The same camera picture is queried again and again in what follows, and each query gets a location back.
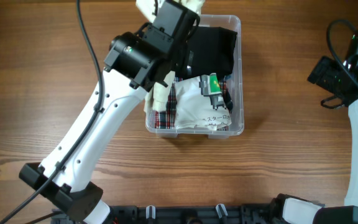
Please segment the black garment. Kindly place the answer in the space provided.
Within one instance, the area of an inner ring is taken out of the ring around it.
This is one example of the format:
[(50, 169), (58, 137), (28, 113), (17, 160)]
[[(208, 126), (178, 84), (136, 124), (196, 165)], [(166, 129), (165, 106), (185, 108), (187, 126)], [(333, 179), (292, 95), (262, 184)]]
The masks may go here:
[(183, 80), (215, 73), (219, 81), (234, 67), (237, 32), (222, 27), (198, 27), (180, 50), (175, 76)]

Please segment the white printed t-shirt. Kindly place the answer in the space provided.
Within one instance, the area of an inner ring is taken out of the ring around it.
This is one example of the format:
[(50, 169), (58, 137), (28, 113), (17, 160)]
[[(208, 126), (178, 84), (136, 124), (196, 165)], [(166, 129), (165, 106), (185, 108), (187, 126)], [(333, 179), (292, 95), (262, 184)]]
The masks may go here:
[(231, 124), (231, 114), (215, 73), (177, 82), (175, 96), (175, 129), (216, 131)]

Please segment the red navy plaid shirt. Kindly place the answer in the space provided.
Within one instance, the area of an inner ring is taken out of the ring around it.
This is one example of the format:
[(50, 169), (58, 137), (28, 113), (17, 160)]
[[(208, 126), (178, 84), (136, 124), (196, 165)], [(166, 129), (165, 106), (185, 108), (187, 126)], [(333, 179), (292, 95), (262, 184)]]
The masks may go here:
[[(176, 106), (177, 106), (175, 83), (180, 82), (182, 80), (183, 80), (182, 78), (178, 78), (178, 77), (174, 78), (170, 93), (167, 98), (166, 110), (154, 113), (154, 118), (155, 118), (154, 128), (173, 129), (175, 127), (175, 116), (176, 116)], [(231, 96), (229, 94), (229, 90), (227, 88), (227, 82), (225, 80), (221, 80), (219, 82), (219, 86), (221, 91), (223, 92), (225, 103), (229, 104), (229, 112), (231, 113), (233, 108), (233, 103), (231, 100)]]

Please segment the cream white cloth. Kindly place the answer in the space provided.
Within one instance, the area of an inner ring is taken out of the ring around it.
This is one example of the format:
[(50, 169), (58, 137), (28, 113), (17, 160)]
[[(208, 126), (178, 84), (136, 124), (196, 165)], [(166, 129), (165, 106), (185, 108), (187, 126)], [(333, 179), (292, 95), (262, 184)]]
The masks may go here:
[[(203, 7), (203, 4), (205, 2), (205, 0), (174, 0), (174, 1), (192, 10), (198, 15), (201, 14), (201, 8)], [(153, 0), (137, 0), (135, 2), (135, 5), (149, 22), (153, 22), (156, 18), (156, 15), (154, 14), (154, 10), (160, 9), (164, 2), (165, 0), (157, 0), (157, 2)], [(145, 97), (144, 111), (146, 113), (149, 113), (152, 110), (157, 112), (163, 112), (167, 110), (166, 105), (168, 102), (168, 96), (170, 94), (174, 78), (175, 78), (175, 72), (172, 70), (166, 75), (164, 79), (164, 82), (168, 85), (167, 87), (159, 83), (156, 83), (154, 85), (154, 87), (150, 90), (150, 92)]]

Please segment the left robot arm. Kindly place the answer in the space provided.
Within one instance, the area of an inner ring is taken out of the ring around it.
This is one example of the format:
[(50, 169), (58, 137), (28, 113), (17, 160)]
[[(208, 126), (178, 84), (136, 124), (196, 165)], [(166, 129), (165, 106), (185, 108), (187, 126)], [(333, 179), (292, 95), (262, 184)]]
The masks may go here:
[(147, 18), (137, 32), (113, 39), (98, 84), (60, 144), (19, 177), (76, 222), (114, 223), (103, 191), (91, 181), (96, 164), (129, 113), (166, 76), (200, 23), (202, 1), (137, 1)]

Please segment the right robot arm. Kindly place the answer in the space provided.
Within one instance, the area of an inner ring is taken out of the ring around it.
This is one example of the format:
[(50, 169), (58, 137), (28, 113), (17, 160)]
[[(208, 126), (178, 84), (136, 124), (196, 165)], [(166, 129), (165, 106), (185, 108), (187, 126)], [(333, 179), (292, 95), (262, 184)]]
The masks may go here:
[(331, 92), (348, 109), (352, 131), (351, 177), (344, 204), (324, 207), (289, 195), (273, 201), (269, 221), (276, 223), (358, 223), (358, 30), (353, 31), (346, 59), (322, 57), (308, 77)]

